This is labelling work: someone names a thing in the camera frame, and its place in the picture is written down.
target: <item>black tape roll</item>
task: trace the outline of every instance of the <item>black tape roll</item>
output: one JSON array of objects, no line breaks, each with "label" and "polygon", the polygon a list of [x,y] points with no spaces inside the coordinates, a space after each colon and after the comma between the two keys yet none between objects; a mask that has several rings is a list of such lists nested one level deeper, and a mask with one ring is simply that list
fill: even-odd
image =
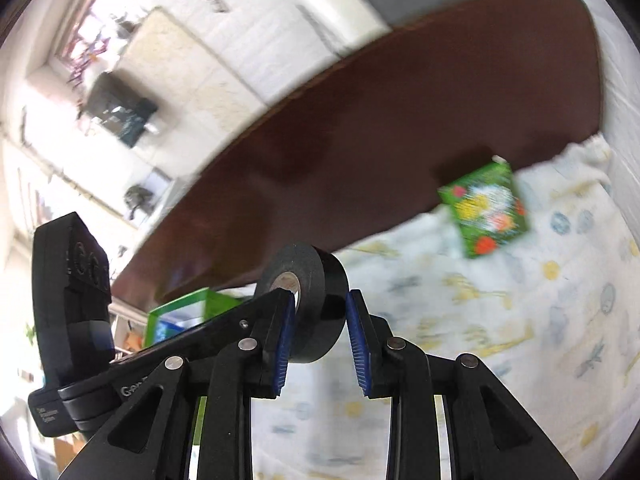
[{"label": "black tape roll", "polygon": [[307,244],[283,247],[255,288],[257,298],[274,288],[296,297],[296,332],[289,361],[310,363],[326,354],[344,327],[347,275],[332,254]]}]

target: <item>white patterned cloth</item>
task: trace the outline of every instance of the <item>white patterned cloth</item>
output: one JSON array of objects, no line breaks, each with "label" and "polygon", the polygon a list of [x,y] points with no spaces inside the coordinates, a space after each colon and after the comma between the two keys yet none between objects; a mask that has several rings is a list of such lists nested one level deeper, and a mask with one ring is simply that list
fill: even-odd
[{"label": "white patterned cloth", "polygon": [[[480,356],[581,479],[600,477],[640,416],[640,258],[607,193],[611,155],[595,136],[517,172],[530,231],[493,254],[463,256],[446,206],[337,254],[395,335]],[[254,402],[254,476],[382,479],[389,412],[363,397],[345,328],[318,362],[289,365],[279,399]]]}]

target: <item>brown table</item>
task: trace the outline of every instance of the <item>brown table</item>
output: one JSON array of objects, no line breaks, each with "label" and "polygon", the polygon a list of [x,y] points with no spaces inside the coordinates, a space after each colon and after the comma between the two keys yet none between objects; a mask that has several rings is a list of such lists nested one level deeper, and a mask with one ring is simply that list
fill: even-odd
[{"label": "brown table", "polygon": [[142,310],[250,283],[282,245],[334,251],[438,202],[497,153],[517,170],[598,131],[580,0],[471,0],[316,76],[239,136],[113,283]]}]

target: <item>silver screw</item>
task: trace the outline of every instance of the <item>silver screw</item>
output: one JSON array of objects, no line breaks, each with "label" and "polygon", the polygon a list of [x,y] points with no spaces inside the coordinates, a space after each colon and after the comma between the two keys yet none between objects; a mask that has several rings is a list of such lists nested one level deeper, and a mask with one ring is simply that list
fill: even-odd
[{"label": "silver screw", "polygon": [[465,368],[476,368],[478,366],[478,358],[473,354],[462,354],[460,362]]},{"label": "silver screw", "polygon": [[253,350],[258,346],[258,342],[253,337],[245,337],[238,342],[238,348],[241,350]]},{"label": "silver screw", "polygon": [[164,367],[168,370],[177,370],[182,366],[183,363],[183,358],[181,358],[179,355],[173,355],[166,359],[166,361],[164,362]]},{"label": "silver screw", "polygon": [[402,350],[406,346],[406,341],[401,337],[390,337],[386,340],[386,345],[392,350]]}]

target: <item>ribbed blue pad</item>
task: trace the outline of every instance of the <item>ribbed blue pad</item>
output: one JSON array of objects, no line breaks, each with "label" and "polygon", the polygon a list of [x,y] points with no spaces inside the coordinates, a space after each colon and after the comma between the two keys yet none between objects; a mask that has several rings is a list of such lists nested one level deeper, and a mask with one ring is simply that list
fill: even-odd
[{"label": "ribbed blue pad", "polygon": [[294,327],[296,324],[296,300],[293,294],[290,295],[289,305],[284,315],[280,338],[276,348],[275,366],[273,370],[273,392],[279,396],[287,377],[287,365],[289,364],[289,353],[293,341]]},{"label": "ribbed blue pad", "polygon": [[356,308],[356,303],[350,292],[347,293],[347,327],[349,329],[349,339],[351,340],[351,353],[353,353],[353,363],[356,367],[358,384],[362,392],[368,396],[371,391],[371,368],[370,354],[362,331],[362,323]]}]

